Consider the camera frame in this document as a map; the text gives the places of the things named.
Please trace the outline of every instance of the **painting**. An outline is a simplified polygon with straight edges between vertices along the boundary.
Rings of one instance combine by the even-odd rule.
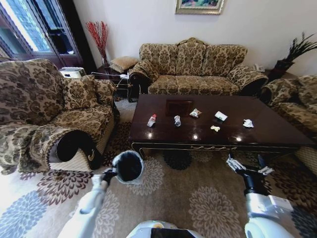
[[[221,14],[224,0],[176,0],[176,14]]]

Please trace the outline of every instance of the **potted plant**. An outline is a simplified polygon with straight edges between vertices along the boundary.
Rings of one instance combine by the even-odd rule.
[[[308,39],[314,34],[305,37],[305,33],[302,33],[302,41],[299,42],[297,38],[293,40],[290,46],[289,54],[286,58],[278,60],[274,69],[268,74],[268,81],[271,82],[275,79],[281,78],[285,72],[294,64],[293,60],[302,54],[317,49],[317,42],[309,41]]]

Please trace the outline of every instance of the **floral patterned rug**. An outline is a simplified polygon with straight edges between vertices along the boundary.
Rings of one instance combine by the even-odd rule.
[[[106,147],[105,166],[129,149],[126,139],[133,105],[121,106],[121,122]],[[234,156],[243,163],[257,163],[251,153]],[[93,237],[123,238],[146,220],[171,222],[207,238],[245,237],[244,184],[226,165],[226,158],[220,152],[146,151],[143,183],[111,182]],[[275,172],[266,178],[266,188],[294,206],[294,212],[283,217],[283,226],[294,237],[317,237],[316,177],[292,156],[274,159],[271,166]],[[57,237],[80,198],[91,190],[92,175],[49,171],[0,176],[0,237]]]

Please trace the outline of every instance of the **vase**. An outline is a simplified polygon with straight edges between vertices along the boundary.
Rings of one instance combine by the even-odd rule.
[[[101,57],[101,60],[102,60],[103,67],[109,68],[109,63],[108,63],[107,57]]]
[[[105,70],[105,73],[108,74],[109,73],[109,70],[110,70],[110,67],[109,67],[109,63],[108,63],[108,60],[107,58],[105,57],[101,57],[102,59],[102,64],[103,64],[103,68]]]
[[[268,74],[268,82],[272,82],[278,78],[281,78],[285,72],[294,64],[294,62],[287,61],[287,60],[278,60],[276,65]]]

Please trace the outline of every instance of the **window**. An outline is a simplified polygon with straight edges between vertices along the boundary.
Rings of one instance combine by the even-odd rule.
[[[0,0],[7,14],[35,52],[50,52],[49,45],[23,0]]]
[[[33,0],[34,7],[41,15],[48,34],[60,54],[74,54],[66,32],[51,0]]]
[[[8,28],[0,26],[0,37],[14,54],[26,54],[17,37]]]

